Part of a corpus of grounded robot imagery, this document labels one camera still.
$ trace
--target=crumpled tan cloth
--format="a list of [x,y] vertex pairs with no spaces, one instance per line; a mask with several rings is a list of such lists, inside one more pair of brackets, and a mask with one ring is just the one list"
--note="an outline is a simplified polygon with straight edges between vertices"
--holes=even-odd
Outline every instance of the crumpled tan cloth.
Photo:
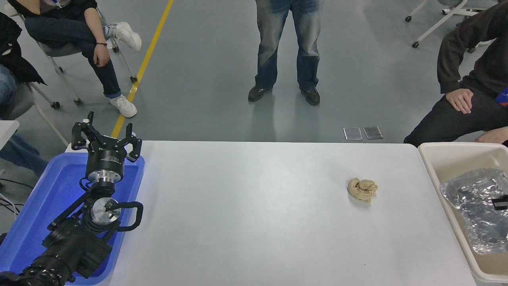
[[370,203],[370,198],[376,193],[377,185],[372,180],[362,180],[354,178],[347,184],[347,192],[355,199]]

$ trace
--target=white sneaker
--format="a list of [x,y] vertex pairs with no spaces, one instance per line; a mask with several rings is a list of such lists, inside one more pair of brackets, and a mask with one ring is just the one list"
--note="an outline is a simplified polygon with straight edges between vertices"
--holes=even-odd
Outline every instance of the white sneaker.
[[113,38],[116,40],[122,41],[127,46],[135,50],[136,52],[141,52],[141,37],[139,37],[138,33],[135,33],[129,24],[126,22],[118,22],[111,23],[115,26],[113,31]]
[[113,104],[114,107],[118,108],[118,110],[120,110],[120,114],[126,118],[131,118],[138,113],[134,104],[127,100],[127,98],[123,95],[110,99],[109,102]]

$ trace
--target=gray floor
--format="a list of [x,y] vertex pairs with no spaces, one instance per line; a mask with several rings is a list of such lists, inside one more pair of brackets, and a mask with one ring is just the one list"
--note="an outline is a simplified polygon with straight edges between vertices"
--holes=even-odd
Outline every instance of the gray floor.
[[[401,143],[441,97],[437,52],[443,36],[462,20],[452,17],[418,49],[411,48],[442,17],[443,7],[431,2],[411,23],[405,22],[420,2],[325,1],[318,43],[321,104],[313,107],[300,95],[296,82],[297,45],[291,15],[280,42],[277,84],[272,95],[253,104],[248,103],[247,93],[254,84],[259,44],[255,2],[174,0],[134,99],[139,113],[125,123],[132,122],[144,140],[346,142],[343,127],[379,126],[384,139],[356,142]],[[128,21],[141,35],[141,53],[120,47],[138,71],[167,2],[139,5],[134,0],[110,0],[100,5],[110,22]],[[40,101],[67,140],[73,124],[90,110],[96,113],[94,126],[105,135],[112,132],[118,112],[102,96],[99,81],[81,55],[56,59],[83,100],[83,105],[76,106],[25,31],[20,44],[25,58],[48,83],[41,89],[62,105],[53,110]],[[465,55],[463,75],[485,48]],[[112,54],[112,59],[127,95],[132,86],[129,73],[118,54]],[[64,151],[34,108],[19,121],[18,132],[45,159]],[[471,141],[477,135],[459,140]],[[29,171],[4,161],[0,168],[6,170],[3,178],[32,185],[37,181]],[[2,193],[15,202],[22,203],[29,195],[25,187],[5,185]],[[0,233],[8,231],[12,219],[7,210],[0,211]]]

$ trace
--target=person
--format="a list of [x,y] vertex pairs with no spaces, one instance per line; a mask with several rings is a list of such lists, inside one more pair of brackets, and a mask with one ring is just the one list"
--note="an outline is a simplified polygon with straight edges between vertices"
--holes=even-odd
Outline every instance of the person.
[[320,55],[317,38],[321,30],[324,0],[256,0],[261,42],[258,51],[256,85],[249,91],[249,102],[260,100],[277,80],[277,51],[285,20],[291,10],[298,38],[297,80],[310,105],[320,103],[316,90]]
[[102,26],[95,0],[8,0],[25,19],[28,34],[50,47],[76,43],[104,87],[104,95],[120,113],[130,118],[137,109],[122,94],[110,60],[106,40],[115,38],[135,51],[142,41],[128,23]]
[[[18,82],[44,83],[35,68],[21,56],[17,42],[21,28],[9,16],[0,13],[0,117],[11,104]],[[0,158],[17,166],[31,169],[40,177],[48,162],[41,158],[39,151],[19,135],[14,135],[0,150]]]
[[[494,40],[460,80],[459,66],[468,48]],[[437,77],[444,96],[409,134],[404,143],[454,141],[488,131],[477,142],[508,140],[508,107],[495,99],[508,86],[508,2],[481,11],[460,23],[441,43]]]

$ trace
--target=black shoe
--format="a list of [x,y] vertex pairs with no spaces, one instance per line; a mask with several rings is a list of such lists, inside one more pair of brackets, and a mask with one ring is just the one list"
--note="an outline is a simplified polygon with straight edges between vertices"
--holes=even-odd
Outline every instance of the black shoe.
[[254,87],[251,88],[249,91],[249,98],[248,98],[249,102],[256,102],[256,101],[262,99],[263,95],[265,95],[265,93],[269,90],[271,90],[271,89],[264,89],[257,84],[254,85]]
[[313,89],[313,90],[310,90],[310,91],[306,91],[306,90],[303,90],[303,89],[300,89],[303,94],[305,95],[305,100],[310,104],[310,105],[318,105],[319,102],[321,101],[320,97],[319,97],[319,92],[317,92],[316,89]]

